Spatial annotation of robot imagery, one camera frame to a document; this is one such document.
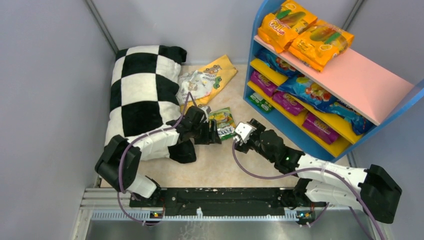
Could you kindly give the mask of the green yellow candy bag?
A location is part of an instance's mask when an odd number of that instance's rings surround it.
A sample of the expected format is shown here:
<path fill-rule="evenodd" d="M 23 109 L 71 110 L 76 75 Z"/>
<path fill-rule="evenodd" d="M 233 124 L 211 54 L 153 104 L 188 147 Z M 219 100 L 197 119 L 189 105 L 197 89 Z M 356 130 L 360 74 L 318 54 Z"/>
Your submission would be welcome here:
<path fill-rule="evenodd" d="M 274 107 L 257 92 L 252 93 L 248 97 L 249 101 L 258 107 L 263 113 L 270 113 Z"/>

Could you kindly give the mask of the purple candy bag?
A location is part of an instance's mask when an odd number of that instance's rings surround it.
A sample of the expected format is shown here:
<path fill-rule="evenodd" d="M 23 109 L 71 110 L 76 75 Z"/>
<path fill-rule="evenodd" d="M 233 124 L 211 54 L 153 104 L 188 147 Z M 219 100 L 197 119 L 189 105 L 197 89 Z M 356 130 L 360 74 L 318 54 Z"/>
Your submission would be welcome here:
<path fill-rule="evenodd" d="M 298 116 L 305 110 L 290 94 L 283 91 L 276 91 L 271 99 L 294 116 Z"/>
<path fill-rule="evenodd" d="M 302 126 L 329 145 L 334 143 L 340 137 L 340 135 L 335 130 L 333 130 L 330 126 L 317 118 L 311 112 L 308 112 L 305 115 Z"/>
<path fill-rule="evenodd" d="M 272 97 L 277 91 L 278 86 L 257 70 L 252 72 L 249 80 L 257 85 L 268 97 Z"/>

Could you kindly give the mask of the orange candy bag floor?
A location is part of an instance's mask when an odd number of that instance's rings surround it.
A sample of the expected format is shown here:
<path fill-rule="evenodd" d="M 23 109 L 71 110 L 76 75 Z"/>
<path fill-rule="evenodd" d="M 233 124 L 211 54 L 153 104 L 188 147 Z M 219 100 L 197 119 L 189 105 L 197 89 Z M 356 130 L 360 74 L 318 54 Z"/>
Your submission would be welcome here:
<path fill-rule="evenodd" d="M 350 48 L 354 39 L 353 34 L 318 19 L 293 40 L 288 52 L 321 72 L 330 60 Z"/>

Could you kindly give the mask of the orange candy bag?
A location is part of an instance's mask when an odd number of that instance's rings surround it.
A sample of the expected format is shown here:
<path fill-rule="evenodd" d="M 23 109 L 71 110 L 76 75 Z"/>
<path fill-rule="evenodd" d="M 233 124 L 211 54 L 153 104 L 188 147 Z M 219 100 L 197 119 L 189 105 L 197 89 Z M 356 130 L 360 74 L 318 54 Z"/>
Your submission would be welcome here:
<path fill-rule="evenodd" d="M 291 43 L 318 17 L 294 0 L 284 1 L 278 10 L 267 14 L 257 29 L 258 37 L 277 53 L 286 51 Z"/>

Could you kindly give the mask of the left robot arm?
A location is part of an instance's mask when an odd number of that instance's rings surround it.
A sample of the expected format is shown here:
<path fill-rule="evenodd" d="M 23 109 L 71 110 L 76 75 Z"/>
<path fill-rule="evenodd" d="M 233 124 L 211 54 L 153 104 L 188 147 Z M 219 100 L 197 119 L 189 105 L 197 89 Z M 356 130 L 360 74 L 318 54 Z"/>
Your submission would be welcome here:
<path fill-rule="evenodd" d="M 156 198 L 160 186 L 138 173 L 140 161 L 172 158 L 183 164 L 196 160 L 194 145 L 221 144 L 217 123 L 209 120 L 209 106 L 191 106 L 177 120 L 129 140 L 115 135 L 105 146 L 95 171 L 117 192 Z"/>

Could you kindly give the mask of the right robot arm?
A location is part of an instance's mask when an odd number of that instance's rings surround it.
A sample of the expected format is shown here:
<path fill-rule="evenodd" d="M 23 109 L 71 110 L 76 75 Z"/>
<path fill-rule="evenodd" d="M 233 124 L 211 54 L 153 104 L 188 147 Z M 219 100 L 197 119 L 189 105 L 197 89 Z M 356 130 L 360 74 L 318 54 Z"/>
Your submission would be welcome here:
<path fill-rule="evenodd" d="M 343 205 L 370 214 L 378 222 L 394 222 L 402 189 L 383 167 L 355 168 L 318 159 L 286 146 L 274 130 L 254 118 L 240 122 L 234 132 L 234 152 L 255 151 L 281 176 L 298 177 L 293 190 L 296 205 Z"/>

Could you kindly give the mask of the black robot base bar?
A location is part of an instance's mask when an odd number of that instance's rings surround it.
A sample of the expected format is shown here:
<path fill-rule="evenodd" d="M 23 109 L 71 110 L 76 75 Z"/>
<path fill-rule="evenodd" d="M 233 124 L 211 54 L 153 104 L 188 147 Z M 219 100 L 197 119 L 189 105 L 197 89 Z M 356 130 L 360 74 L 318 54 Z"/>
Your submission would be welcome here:
<path fill-rule="evenodd" d="M 312 203 L 297 198 L 292 188 L 233 187 L 233 188 L 162 188 L 151 198 L 141 197 L 129 202 L 131 208 L 158 208 L 167 217 L 261 217 L 283 216 L 289 210 L 324 207 L 324 202 Z"/>

